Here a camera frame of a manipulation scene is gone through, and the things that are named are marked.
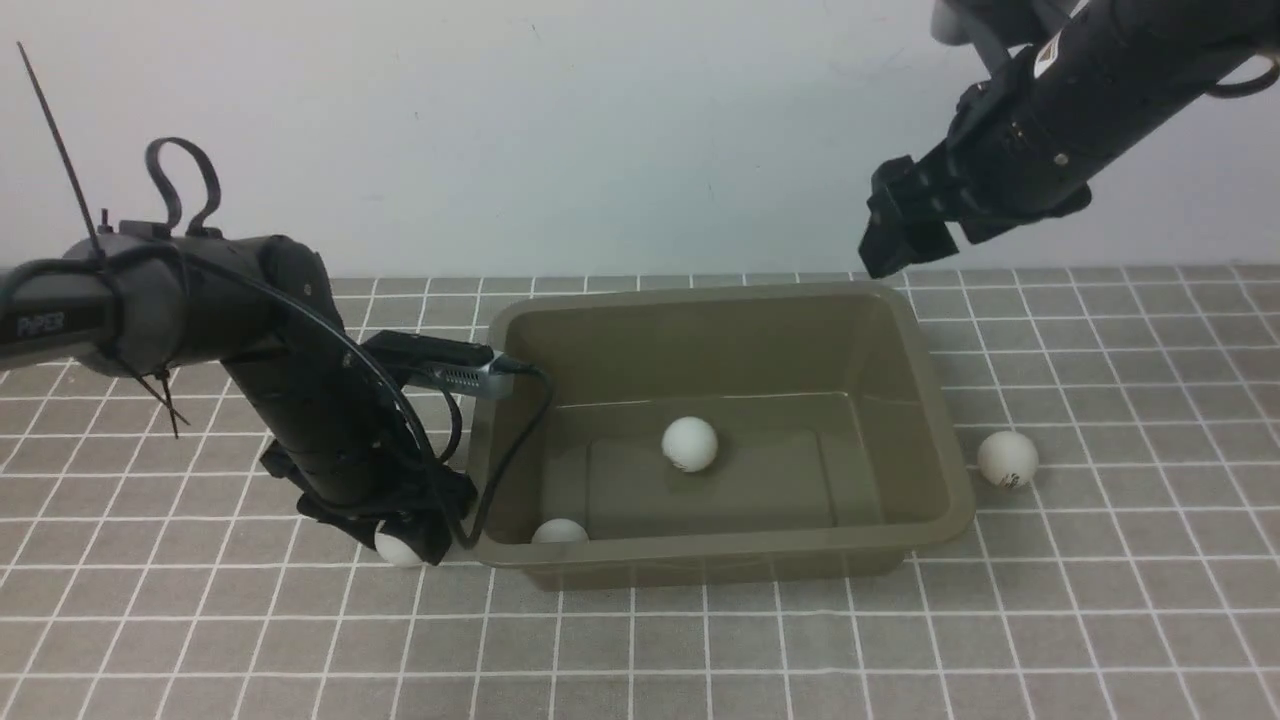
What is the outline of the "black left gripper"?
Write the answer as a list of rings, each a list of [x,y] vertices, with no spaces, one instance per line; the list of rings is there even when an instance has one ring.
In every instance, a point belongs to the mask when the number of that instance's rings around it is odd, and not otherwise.
[[[260,462],[268,474],[287,479],[301,491],[296,502],[301,516],[335,528],[374,552],[378,525],[381,521],[397,523],[402,527],[399,537],[430,566],[439,565],[454,543],[447,518],[465,519],[479,497],[468,477],[443,468],[428,473],[411,471],[404,480],[396,480],[387,489],[374,492],[362,505],[340,507],[325,503],[310,488],[305,474],[276,441],[268,446]]]

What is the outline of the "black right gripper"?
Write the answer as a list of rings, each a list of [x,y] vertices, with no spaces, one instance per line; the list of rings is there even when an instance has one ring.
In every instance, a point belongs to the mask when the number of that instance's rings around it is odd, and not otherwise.
[[[959,224],[972,245],[991,240],[991,214],[972,158],[951,150],[932,150],[919,160],[893,158],[870,183],[870,218],[858,252],[874,279],[957,254],[948,223]]]

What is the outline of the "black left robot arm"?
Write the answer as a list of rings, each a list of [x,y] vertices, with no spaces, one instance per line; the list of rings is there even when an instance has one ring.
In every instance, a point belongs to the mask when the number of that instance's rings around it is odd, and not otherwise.
[[[399,331],[346,332],[320,256],[284,236],[161,240],[102,233],[63,258],[3,272],[3,368],[72,359],[140,382],[170,405],[169,374],[216,363],[271,434],[266,473],[300,492],[298,512],[412,564],[470,548],[490,486],[451,466],[461,430],[435,450],[404,396],[461,395],[497,354]]]

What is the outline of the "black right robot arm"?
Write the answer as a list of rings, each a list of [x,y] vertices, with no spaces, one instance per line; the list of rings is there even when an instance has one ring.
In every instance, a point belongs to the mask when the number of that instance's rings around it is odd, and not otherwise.
[[[933,37],[972,45],[989,72],[923,158],[882,163],[859,243],[886,278],[1084,210],[1091,179],[1198,97],[1277,82],[1229,76],[1277,55],[1275,1],[937,1]]]

